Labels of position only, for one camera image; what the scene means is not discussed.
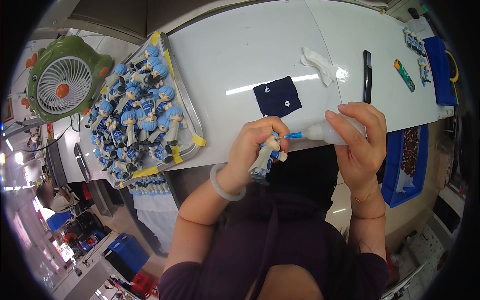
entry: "yellow tape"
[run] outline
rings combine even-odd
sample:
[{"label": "yellow tape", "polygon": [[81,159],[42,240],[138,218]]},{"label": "yellow tape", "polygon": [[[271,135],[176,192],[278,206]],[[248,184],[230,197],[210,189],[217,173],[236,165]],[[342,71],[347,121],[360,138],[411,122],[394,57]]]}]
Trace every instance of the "yellow tape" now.
[{"label": "yellow tape", "polygon": [[161,32],[156,31],[152,35],[152,45],[156,46],[158,44],[158,38],[160,37]]},{"label": "yellow tape", "polygon": [[207,144],[207,141],[198,136],[196,133],[193,134],[193,142],[200,147],[205,147],[205,145]]},{"label": "yellow tape", "polygon": [[183,159],[181,159],[180,157],[180,149],[178,146],[174,146],[172,147],[172,151],[173,151],[173,161],[176,163],[176,164],[179,164],[181,162],[183,162]]},{"label": "yellow tape", "polygon": [[107,85],[104,85],[102,87],[102,90],[100,91],[100,94],[103,95],[107,91]]},{"label": "yellow tape", "polygon": [[132,178],[155,175],[156,173],[158,173],[158,169],[156,167],[151,167],[151,168],[148,168],[148,169],[145,169],[145,170],[135,171],[133,173]]},{"label": "yellow tape", "polygon": [[167,50],[165,50],[165,58],[167,59],[168,61],[168,66],[170,67],[170,73],[172,74],[172,77],[173,77],[173,67],[172,67],[172,59],[170,58],[170,52]]}]

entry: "white tissue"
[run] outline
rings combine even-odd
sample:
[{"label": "white tissue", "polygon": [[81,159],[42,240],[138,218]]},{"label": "white tissue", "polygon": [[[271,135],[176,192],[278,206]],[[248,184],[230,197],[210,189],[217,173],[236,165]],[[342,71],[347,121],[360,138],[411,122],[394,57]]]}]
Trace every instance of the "white tissue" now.
[{"label": "white tissue", "polygon": [[336,78],[336,67],[329,63],[328,59],[308,48],[303,48],[303,55],[300,61],[305,66],[317,68],[326,86],[329,86]]}]

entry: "blue crate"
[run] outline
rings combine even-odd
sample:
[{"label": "blue crate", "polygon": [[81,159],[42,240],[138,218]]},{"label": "blue crate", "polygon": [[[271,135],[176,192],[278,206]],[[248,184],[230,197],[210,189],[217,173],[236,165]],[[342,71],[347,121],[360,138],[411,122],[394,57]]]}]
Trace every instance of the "blue crate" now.
[{"label": "blue crate", "polygon": [[418,196],[423,191],[428,161],[428,124],[420,126],[420,140],[418,146],[417,165],[413,176],[414,188],[404,188],[405,193],[396,192],[398,179],[402,167],[403,130],[390,132],[387,135],[387,158],[385,165],[382,195],[385,202],[393,208]]},{"label": "blue crate", "polygon": [[445,52],[445,44],[438,36],[429,37],[423,41],[425,42],[428,62],[432,71],[437,104],[457,106],[456,97],[452,95],[450,87],[450,63]]},{"label": "blue crate", "polygon": [[134,236],[122,233],[108,248],[116,252],[125,264],[136,274],[148,261],[150,256],[145,252]]}]

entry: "woman's hand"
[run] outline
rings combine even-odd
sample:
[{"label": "woman's hand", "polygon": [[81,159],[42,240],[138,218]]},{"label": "woman's hand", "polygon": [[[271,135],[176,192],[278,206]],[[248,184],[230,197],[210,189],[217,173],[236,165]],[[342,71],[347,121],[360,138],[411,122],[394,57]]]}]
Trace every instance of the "woman's hand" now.
[{"label": "woman's hand", "polygon": [[345,116],[355,118],[367,129],[368,139],[345,118],[326,111],[325,118],[348,146],[335,145],[338,168],[352,196],[364,199],[378,184],[376,173],[382,165],[386,149],[387,125],[385,115],[367,103],[349,102],[339,105]]},{"label": "woman's hand", "polygon": [[[290,134],[279,117],[266,117],[243,126],[230,150],[228,165],[217,174],[218,184],[224,191],[237,195],[244,186],[253,182],[248,170],[258,157],[259,144],[265,142],[272,131],[279,136]],[[285,159],[288,147],[288,139],[280,139],[281,151],[285,152],[282,157]]]}]

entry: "woman's left hand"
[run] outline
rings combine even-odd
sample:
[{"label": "woman's left hand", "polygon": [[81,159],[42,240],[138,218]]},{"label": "woman's left hand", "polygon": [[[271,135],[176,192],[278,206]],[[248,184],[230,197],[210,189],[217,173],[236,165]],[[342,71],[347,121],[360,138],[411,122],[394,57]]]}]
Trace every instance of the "woman's left hand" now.
[{"label": "woman's left hand", "polygon": [[[272,131],[279,136],[290,134],[279,117],[266,117],[243,126],[230,150],[228,165],[217,174],[218,184],[224,191],[236,195],[244,186],[253,182],[248,170],[258,157],[259,144],[265,142]],[[280,139],[280,148],[288,153],[289,140]]]}]

